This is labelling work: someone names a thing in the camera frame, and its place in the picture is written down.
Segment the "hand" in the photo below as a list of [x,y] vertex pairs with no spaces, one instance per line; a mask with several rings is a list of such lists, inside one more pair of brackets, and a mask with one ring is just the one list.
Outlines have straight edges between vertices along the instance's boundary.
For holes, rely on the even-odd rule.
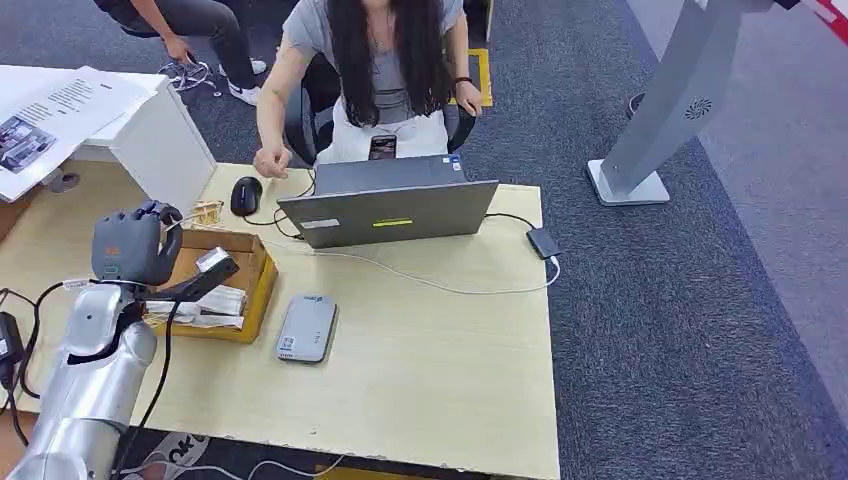
[[471,116],[479,117],[483,114],[483,94],[471,82],[456,84],[456,103]]
[[253,166],[260,175],[267,178],[288,178],[286,167],[291,161],[289,152],[282,143],[262,147],[253,157]]
[[165,48],[168,49],[169,57],[183,64],[191,63],[191,59],[189,59],[189,53],[191,53],[191,49],[189,48],[188,44],[185,43],[185,40],[180,37],[173,36],[165,38],[164,41]]

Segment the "red object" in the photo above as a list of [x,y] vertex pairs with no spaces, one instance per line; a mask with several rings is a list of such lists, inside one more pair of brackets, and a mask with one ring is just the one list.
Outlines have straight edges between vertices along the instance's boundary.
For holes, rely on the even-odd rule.
[[833,23],[825,23],[827,23],[830,29],[833,30],[833,32],[839,36],[846,45],[848,45],[848,18],[846,18],[839,9],[833,6],[831,0],[818,0],[818,2],[836,15],[836,20]]

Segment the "gray pants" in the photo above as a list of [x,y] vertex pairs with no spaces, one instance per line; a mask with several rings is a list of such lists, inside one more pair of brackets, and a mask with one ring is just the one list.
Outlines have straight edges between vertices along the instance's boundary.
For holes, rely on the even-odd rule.
[[[247,36],[241,28],[245,0],[156,0],[165,21],[177,35],[209,37],[230,82],[240,88],[257,86],[250,65]],[[152,32],[141,16],[116,19],[130,30]]]

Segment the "laptop lid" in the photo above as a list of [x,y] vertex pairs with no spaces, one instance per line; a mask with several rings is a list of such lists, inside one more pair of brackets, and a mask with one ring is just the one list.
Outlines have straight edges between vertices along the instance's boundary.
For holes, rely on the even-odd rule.
[[477,233],[496,180],[277,201],[312,248]]

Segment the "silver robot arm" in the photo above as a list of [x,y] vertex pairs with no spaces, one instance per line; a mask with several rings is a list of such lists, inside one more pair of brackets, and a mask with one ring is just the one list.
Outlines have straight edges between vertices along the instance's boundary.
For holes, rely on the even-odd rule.
[[[77,297],[33,437],[7,478],[109,478],[156,353],[156,336],[141,321],[140,307],[123,313],[135,301],[127,290],[98,284]],[[119,323],[128,324],[117,331]]]
[[98,222],[92,267],[99,283],[79,294],[54,360],[41,413],[10,480],[106,480],[128,429],[156,336],[142,321],[148,299],[193,302],[238,271],[217,248],[197,262],[192,279],[151,293],[168,281],[182,244],[179,225],[160,248],[161,224],[180,213],[148,202]]

